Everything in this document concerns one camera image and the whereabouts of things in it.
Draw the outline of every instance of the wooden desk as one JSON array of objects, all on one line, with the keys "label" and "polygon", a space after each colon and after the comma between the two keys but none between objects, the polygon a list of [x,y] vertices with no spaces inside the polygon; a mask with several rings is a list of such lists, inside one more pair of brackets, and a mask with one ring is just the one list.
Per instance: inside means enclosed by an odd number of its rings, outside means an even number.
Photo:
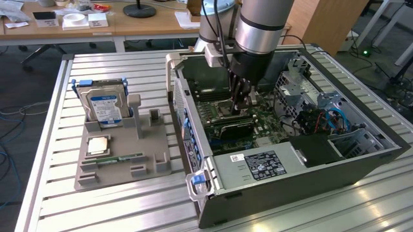
[{"label": "wooden desk", "polygon": [[[157,6],[157,15],[150,18],[138,19],[123,14],[123,7],[133,3],[109,2],[113,6],[114,15],[109,15],[109,27],[67,30],[62,29],[62,16],[59,16],[59,27],[39,28],[32,12],[44,12],[63,7],[42,7],[36,2],[24,2],[23,12],[32,18],[30,25],[22,28],[8,29],[4,23],[10,23],[4,18],[0,24],[0,45],[31,45],[31,44],[64,44],[113,41],[117,52],[125,52],[123,42],[126,40],[145,39],[175,39],[198,37],[198,29],[182,29],[179,27],[174,9]],[[185,8],[183,3],[163,3],[175,8]]]},{"label": "wooden desk", "polygon": [[[133,18],[123,13],[123,7],[131,5],[131,2],[117,2],[114,7],[115,14],[115,33],[117,35],[150,35],[150,34],[181,34],[199,33],[198,29],[182,29],[175,11],[166,7],[155,6],[157,15],[150,18]],[[186,5],[177,2],[162,3],[175,8],[185,8]]]}]

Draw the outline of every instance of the white cup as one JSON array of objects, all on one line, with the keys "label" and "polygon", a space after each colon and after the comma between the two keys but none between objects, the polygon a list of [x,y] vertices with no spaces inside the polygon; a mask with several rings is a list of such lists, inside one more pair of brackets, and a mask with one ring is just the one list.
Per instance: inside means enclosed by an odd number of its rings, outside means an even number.
[{"label": "white cup", "polygon": [[67,14],[63,17],[63,20],[72,25],[80,25],[84,23],[86,16],[83,14]]}]

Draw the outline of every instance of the barcode sticker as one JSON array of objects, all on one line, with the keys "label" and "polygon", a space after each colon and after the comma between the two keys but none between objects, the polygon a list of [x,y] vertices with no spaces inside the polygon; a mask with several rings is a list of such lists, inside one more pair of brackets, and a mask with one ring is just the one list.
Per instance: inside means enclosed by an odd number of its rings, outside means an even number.
[{"label": "barcode sticker", "polygon": [[230,156],[230,158],[233,162],[242,161],[245,160],[245,155],[244,154],[233,155]]},{"label": "barcode sticker", "polygon": [[93,35],[111,35],[111,32],[95,32]]}]

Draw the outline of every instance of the green circuit board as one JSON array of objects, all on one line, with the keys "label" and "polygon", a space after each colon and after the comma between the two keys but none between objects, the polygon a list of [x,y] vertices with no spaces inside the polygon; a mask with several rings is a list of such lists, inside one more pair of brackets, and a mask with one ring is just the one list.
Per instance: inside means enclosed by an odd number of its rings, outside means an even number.
[{"label": "green circuit board", "polygon": [[230,107],[230,100],[197,102],[214,155],[277,144],[289,136],[262,97],[258,106],[242,110],[238,116],[230,115]]}]

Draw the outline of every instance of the wooden cabinet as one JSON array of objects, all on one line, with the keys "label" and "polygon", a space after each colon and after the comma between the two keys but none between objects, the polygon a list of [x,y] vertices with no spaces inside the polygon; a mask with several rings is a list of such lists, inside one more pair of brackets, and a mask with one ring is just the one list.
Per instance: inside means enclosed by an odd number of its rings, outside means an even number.
[{"label": "wooden cabinet", "polygon": [[[317,43],[334,55],[360,17],[369,0],[296,0],[288,23],[289,35],[297,35],[305,43]],[[300,44],[286,37],[284,44]]]}]

